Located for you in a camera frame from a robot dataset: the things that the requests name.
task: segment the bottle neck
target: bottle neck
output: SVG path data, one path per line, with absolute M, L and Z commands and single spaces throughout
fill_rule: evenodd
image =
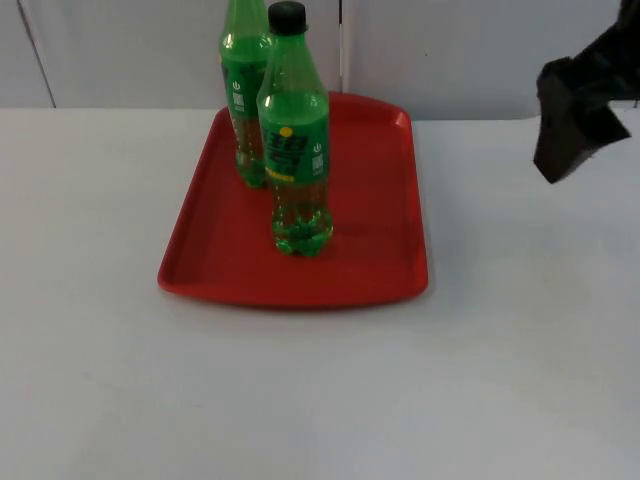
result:
M 304 36 L 304 33 L 299 35 L 274 35 L 274 44 L 279 48 L 300 48 L 306 47 L 307 42 Z

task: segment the black object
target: black object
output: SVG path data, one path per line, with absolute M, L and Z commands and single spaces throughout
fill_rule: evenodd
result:
M 550 183 L 629 138 L 608 103 L 640 98 L 640 0 L 622 0 L 617 23 L 577 57 L 545 65 L 538 98 L 542 121 L 534 162 Z
M 271 33 L 280 36 L 300 35 L 307 31 L 307 12 L 299 2 L 277 2 L 269 7 Z

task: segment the bottle base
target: bottle base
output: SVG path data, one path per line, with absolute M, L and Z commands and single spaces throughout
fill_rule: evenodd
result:
M 264 161 L 261 158 L 251 157 L 240 150 L 236 151 L 236 171 L 249 188 L 267 186 Z
M 308 223 L 288 228 L 279 228 L 274 224 L 273 236 L 276 248 L 286 255 L 317 256 L 333 236 L 331 216 L 325 214 L 324 222 L 326 227 L 321 231 L 318 231 L 317 227 Z

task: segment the green label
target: green label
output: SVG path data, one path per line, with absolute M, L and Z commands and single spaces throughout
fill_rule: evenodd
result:
M 256 97 L 262 86 L 266 62 L 250 63 L 222 60 L 222 75 L 227 103 L 232 115 L 242 118 L 258 116 Z
M 329 176 L 329 117 L 298 126 L 261 119 L 265 163 L 274 182 L 308 185 Z

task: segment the white wall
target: white wall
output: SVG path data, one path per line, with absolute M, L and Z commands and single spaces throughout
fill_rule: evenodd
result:
M 227 0 L 21 0 L 60 107 L 220 107 Z M 303 0 L 322 77 L 340 88 L 338 0 Z M 619 0 L 343 0 L 343 87 L 414 118 L 535 114 L 542 65 L 574 55 Z M 0 106 L 49 99 L 20 21 L 0 0 Z
M 0 107 L 49 107 L 51 101 L 15 0 L 0 0 Z
M 344 86 L 416 118 L 537 112 L 542 66 L 573 56 L 620 0 L 344 0 Z
M 224 105 L 217 44 L 227 0 L 23 1 L 59 107 Z M 338 2 L 305 3 L 311 49 L 336 89 Z

